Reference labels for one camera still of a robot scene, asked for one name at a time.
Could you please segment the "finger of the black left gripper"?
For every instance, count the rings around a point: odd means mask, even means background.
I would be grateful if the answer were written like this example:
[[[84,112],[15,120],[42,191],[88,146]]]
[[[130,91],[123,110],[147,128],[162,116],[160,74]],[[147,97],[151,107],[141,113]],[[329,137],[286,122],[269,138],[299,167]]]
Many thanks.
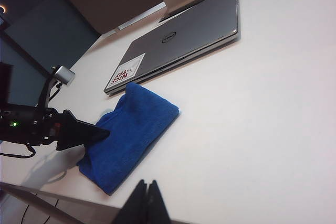
[[[70,110],[62,113],[62,133],[64,136],[109,136],[110,131],[75,118]]]
[[[57,141],[56,150],[63,151],[79,145],[89,145],[104,140],[107,137],[107,130],[91,129],[79,130],[64,133]]]

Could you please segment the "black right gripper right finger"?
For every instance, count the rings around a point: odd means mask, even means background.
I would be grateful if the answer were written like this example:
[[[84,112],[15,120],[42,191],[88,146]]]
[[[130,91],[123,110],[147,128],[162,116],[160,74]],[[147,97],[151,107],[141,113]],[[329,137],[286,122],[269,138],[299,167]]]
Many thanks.
[[[151,224],[171,223],[156,180],[154,180],[148,188],[146,222]]]

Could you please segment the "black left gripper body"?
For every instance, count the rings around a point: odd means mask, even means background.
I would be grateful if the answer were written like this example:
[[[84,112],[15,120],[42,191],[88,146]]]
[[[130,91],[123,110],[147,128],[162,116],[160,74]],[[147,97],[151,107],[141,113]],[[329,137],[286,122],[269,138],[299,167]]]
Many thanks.
[[[54,108],[1,105],[2,141],[32,146],[49,145],[56,141],[57,147],[63,147],[61,128],[62,116]]]

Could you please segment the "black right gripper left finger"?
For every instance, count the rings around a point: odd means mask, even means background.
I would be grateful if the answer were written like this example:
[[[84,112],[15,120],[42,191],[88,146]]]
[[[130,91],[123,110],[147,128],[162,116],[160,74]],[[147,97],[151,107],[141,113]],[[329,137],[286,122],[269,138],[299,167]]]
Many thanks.
[[[112,224],[115,223],[142,223],[143,209],[146,196],[147,185],[144,180],[140,180],[135,189],[119,210],[116,217],[113,219]]]

